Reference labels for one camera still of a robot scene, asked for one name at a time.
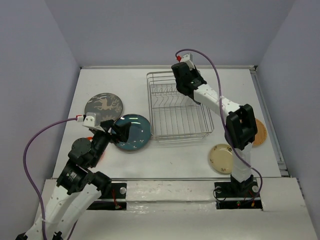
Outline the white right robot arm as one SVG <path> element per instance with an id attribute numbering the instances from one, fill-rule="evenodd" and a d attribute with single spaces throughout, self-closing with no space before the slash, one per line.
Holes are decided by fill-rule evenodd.
<path id="1" fill-rule="evenodd" d="M 235 196 L 242 196 L 254 181 L 251 151 L 258 128 L 252 106 L 240 105 L 222 95 L 220 76 L 216 68 L 213 70 L 218 91 L 204 80 L 192 63 L 178 62 L 171 66 L 171 70 L 179 93 L 220 116 L 225 139 L 233 151 L 230 190 Z"/>

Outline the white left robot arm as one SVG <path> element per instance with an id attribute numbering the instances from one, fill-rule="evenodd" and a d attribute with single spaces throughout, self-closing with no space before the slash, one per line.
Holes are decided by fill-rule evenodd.
<path id="1" fill-rule="evenodd" d="M 110 177 L 91 169 L 97 166 L 108 144 L 128 141 L 132 124 L 100 121 L 95 114 L 77 115 L 66 121 L 81 122 L 93 133 L 93 137 L 83 137 L 73 142 L 68 161 L 47 204 L 44 204 L 42 194 L 28 171 L 27 152 L 31 144 L 27 143 L 22 162 L 26 177 L 38 196 L 40 216 L 29 230 L 16 237 L 18 240 L 70 239 L 81 215 L 92 203 L 108 196 L 112 190 Z"/>

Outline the grey deer pattern plate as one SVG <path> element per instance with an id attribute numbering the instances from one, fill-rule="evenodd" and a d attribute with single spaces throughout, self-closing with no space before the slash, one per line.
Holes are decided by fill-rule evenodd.
<path id="1" fill-rule="evenodd" d="M 123 113 L 122 100 L 113 93 L 99 93 L 91 97 L 84 107 L 84 114 L 96 113 L 101 121 L 117 120 Z"/>

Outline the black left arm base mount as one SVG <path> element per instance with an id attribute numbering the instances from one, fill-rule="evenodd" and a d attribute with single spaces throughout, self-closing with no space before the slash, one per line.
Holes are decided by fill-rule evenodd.
<path id="1" fill-rule="evenodd" d="M 108 192 L 95 200 L 87 210 L 91 211 L 124 211 L 127 209 L 127 183 L 112 182 Z"/>

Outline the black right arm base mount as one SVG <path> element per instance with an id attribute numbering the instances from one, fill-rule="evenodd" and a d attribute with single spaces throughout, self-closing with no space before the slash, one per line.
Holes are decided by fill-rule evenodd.
<path id="1" fill-rule="evenodd" d="M 230 181 L 214 183 L 213 197 L 218 210 L 263 209 L 258 183 L 251 175 L 247 180 L 237 181 L 232 175 Z"/>

